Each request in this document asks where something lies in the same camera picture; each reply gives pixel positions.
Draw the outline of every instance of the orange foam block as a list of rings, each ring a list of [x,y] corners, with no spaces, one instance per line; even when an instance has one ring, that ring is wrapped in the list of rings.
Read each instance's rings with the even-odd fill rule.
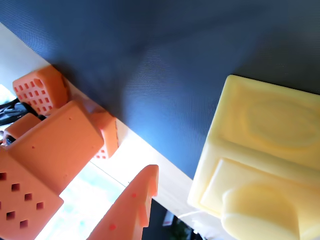
[[[152,196],[158,193],[159,167],[141,170],[95,227],[88,240],[141,240],[149,226]]]
[[[101,131],[70,101],[27,131],[8,153],[59,195],[103,146]]]
[[[27,113],[4,130],[3,139],[6,139],[7,136],[18,139],[39,123],[41,123],[39,118],[31,113]]]
[[[96,159],[108,159],[118,149],[116,118],[107,111],[91,114],[91,120],[101,130],[104,145],[94,156]]]
[[[34,240],[62,204],[0,146],[0,238]]]
[[[68,101],[63,75],[52,65],[15,80],[13,89],[20,102],[28,103],[42,115],[61,108]]]

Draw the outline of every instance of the yellow foam block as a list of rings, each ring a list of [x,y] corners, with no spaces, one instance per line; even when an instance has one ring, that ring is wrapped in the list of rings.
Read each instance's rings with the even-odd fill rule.
[[[188,202],[238,240],[320,235],[320,96],[230,75]]]

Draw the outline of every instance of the dark blue fabric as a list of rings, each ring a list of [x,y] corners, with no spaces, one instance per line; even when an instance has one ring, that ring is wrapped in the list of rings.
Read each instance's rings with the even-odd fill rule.
[[[0,21],[193,178],[236,74],[320,93],[318,0],[0,0]]]

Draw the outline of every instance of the oval indentation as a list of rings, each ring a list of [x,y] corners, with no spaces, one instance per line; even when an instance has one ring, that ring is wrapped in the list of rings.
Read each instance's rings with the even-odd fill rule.
[[[292,102],[259,102],[247,110],[246,118],[252,135],[274,145],[306,147],[320,139],[320,116]]]

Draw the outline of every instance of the wooden surface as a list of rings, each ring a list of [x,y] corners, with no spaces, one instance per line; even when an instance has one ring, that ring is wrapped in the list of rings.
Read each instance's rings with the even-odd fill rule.
[[[34,53],[0,23],[0,83],[12,91],[12,82],[49,63]],[[89,111],[100,107],[69,83],[72,98]],[[143,167],[159,165],[158,196],[154,199],[208,240],[232,240],[220,220],[187,204],[192,180],[142,138],[117,120],[120,147],[110,159],[93,159],[104,172],[127,186]]]

